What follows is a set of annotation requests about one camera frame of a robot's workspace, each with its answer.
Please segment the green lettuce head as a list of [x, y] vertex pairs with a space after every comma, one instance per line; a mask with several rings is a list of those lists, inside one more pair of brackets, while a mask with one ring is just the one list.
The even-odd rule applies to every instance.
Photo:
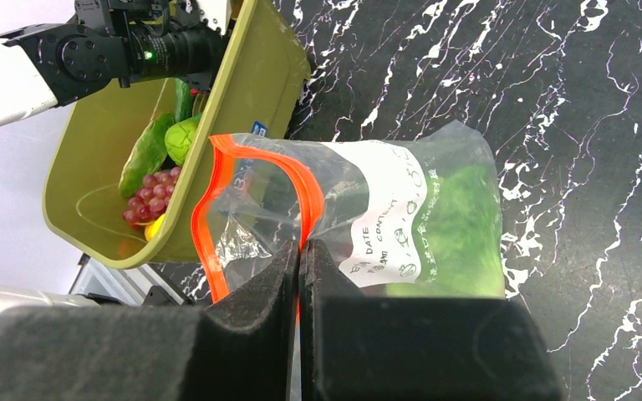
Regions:
[[394, 297], [505, 296], [502, 209], [493, 165], [427, 168], [427, 197], [412, 224], [421, 272], [385, 287]]

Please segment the clear zip top bag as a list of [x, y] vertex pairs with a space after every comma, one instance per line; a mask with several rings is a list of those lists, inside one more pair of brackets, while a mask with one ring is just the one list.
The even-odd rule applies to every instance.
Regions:
[[483, 135], [452, 121], [416, 141], [318, 142], [211, 137], [210, 183], [191, 235], [219, 301], [261, 272], [287, 241], [323, 241], [357, 287], [388, 295], [421, 272], [412, 224], [427, 168], [493, 165]]

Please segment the light green round fruit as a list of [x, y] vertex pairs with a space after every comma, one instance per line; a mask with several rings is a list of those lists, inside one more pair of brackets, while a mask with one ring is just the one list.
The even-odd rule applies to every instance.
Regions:
[[173, 124], [165, 135], [165, 146], [168, 156], [173, 162], [182, 167], [190, 152], [202, 114], [196, 114], [188, 119]]

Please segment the green chili pepper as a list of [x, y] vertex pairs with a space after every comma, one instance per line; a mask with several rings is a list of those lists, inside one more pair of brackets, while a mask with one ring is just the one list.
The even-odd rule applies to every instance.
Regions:
[[175, 79], [176, 85], [176, 107], [174, 119], [176, 123], [189, 119], [192, 116], [194, 95], [188, 83], [181, 79]]

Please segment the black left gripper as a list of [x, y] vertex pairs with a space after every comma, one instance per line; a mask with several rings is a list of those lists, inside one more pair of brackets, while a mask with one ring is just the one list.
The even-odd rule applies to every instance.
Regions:
[[211, 89], [232, 32], [230, 1], [149, 1], [128, 18], [133, 82], [178, 78]]

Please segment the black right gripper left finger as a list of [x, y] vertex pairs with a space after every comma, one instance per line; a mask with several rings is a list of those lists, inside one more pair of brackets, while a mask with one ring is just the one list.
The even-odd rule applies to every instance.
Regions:
[[285, 400], [299, 246], [209, 307], [15, 307], [0, 400]]

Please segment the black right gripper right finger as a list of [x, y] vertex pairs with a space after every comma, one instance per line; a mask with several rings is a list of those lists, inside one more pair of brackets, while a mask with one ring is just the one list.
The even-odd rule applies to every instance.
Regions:
[[366, 296], [325, 243], [300, 256], [305, 400], [559, 400], [538, 327], [506, 300]]

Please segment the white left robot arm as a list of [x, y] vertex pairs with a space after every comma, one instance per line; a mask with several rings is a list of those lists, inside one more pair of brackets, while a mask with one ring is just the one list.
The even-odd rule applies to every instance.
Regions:
[[230, 1], [77, 1], [74, 18], [0, 34], [0, 127], [117, 81], [212, 87], [232, 31]]

